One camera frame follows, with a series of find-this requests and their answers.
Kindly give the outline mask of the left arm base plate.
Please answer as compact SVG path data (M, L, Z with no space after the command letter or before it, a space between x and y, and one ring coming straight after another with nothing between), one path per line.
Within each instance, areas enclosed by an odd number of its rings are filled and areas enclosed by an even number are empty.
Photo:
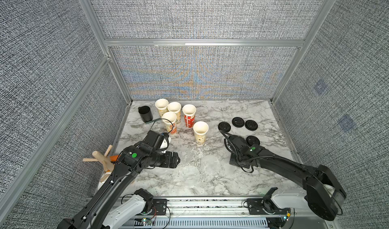
M153 199L145 204L142 215L166 215L167 199Z

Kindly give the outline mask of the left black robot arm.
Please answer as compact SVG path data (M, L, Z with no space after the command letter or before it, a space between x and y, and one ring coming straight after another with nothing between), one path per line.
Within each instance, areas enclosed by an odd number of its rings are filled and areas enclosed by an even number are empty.
M168 133L149 131L144 140L125 148L114 169L91 201L73 218L63 219L59 229L117 229L129 218L148 213L153 195L138 189L124 204L113 209L127 186L146 168L176 168L180 163L176 152L169 152Z

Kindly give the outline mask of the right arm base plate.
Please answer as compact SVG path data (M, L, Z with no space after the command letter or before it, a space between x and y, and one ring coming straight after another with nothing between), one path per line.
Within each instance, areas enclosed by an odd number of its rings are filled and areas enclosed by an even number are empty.
M249 210L250 215L290 215L290 208L278 208L270 199L247 199L243 205Z

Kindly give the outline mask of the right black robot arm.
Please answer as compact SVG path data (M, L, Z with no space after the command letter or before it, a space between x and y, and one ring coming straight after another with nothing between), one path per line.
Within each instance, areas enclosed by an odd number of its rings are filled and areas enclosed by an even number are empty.
M346 192L331 169L319 165L313 167L281 157L260 144L250 145L237 135L222 133L226 149L231 153L230 164L247 172L255 167L270 170L303 188L305 200L311 211L322 219L333 221L343 215L342 205Z

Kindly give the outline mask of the black lid front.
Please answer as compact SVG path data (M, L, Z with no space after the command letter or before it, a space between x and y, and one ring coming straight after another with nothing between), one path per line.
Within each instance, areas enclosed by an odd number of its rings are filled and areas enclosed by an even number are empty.
M253 145L260 145L260 140L257 137L250 135L246 137L246 143L252 147Z

